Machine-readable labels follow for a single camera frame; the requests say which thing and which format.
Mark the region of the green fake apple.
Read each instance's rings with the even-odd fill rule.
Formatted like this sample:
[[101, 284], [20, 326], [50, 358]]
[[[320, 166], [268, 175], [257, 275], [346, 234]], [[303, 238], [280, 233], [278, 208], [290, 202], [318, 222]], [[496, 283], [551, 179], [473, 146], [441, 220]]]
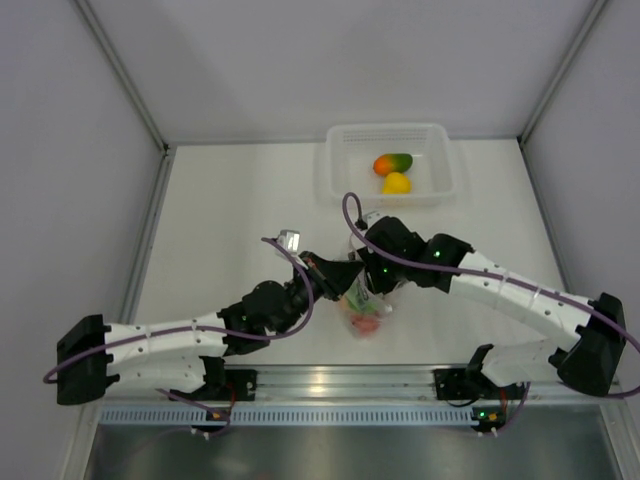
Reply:
[[345, 293], [348, 307], [359, 314], [381, 315], [387, 312], [386, 303], [359, 282], [354, 282]]

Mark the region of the clear zip top bag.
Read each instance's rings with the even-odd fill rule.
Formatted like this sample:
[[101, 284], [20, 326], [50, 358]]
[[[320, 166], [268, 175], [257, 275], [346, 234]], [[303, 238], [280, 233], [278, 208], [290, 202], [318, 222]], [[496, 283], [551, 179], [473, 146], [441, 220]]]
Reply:
[[374, 293], [369, 275], [362, 269], [337, 303], [344, 324], [356, 339], [371, 339], [379, 334], [397, 309], [395, 292]]

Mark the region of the yellow fake pepper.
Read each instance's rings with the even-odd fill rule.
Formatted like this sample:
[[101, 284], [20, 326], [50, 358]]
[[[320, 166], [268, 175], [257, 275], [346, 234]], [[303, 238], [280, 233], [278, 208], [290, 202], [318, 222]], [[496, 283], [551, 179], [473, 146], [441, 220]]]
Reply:
[[404, 195], [412, 191], [411, 180], [399, 172], [391, 172], [385, 176], [382, 193], [385, 195]]

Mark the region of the orange green fake mango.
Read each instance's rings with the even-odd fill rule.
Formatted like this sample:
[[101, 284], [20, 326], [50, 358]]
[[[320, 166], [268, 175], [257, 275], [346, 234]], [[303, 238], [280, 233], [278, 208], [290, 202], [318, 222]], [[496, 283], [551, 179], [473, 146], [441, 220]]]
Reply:
[[373, 171], [385, 177], [391, 172], [405, 173], [413, 165], [413, 156], [408, 153], [387, 153], [378, 157], [373, 163]]

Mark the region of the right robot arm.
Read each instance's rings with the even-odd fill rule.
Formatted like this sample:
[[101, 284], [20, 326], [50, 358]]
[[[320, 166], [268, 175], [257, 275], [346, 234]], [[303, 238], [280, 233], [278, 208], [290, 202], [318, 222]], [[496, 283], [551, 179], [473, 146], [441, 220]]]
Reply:
[[439, 233], [425, 240], [396, 217], [358, 221], [370, 287], [387, 293], [404, 283], [435, 288], [490, 307], [536, 331], [541, 340], [478, 347], [467, 365], [468, 388], [480, 397], [519, 382], [560, 381], [606, 397], [626, 339], [624, 309], [615, 296], [590, 299], [513, 274], [470, 244]]

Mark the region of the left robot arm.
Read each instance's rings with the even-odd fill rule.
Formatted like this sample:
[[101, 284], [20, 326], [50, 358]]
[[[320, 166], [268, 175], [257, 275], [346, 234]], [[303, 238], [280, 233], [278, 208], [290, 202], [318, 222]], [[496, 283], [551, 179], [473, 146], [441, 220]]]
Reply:
[[239, 302], [201, 317], [124, 325], [108, 324], [100, 314], [86, 316], [57, 342], [57, 364], [45, 380], [55, 385], [63, 406], [146, 389], [215, 399], [227, 383], [225, 358], [294, 335], [318, 300], [340, 300], [363, 268], [358, 260], [304, 252], [289, 281], [263, 281]]

